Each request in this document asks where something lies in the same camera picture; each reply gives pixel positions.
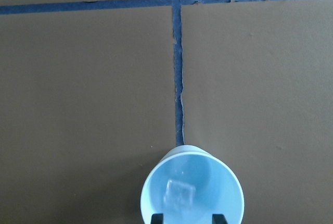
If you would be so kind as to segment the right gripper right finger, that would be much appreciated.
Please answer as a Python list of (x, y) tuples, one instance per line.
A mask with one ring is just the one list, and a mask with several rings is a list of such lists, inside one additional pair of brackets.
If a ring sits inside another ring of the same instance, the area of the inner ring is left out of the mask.
[(212, 224), (227, 224), (227, 220), (223, 214), (213, 214)]

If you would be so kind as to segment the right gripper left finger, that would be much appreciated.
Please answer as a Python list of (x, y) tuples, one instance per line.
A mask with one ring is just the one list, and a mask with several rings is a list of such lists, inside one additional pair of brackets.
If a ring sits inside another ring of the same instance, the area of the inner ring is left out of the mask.
[(151, 224), (163, 224), (163, 214), (152, 214)]

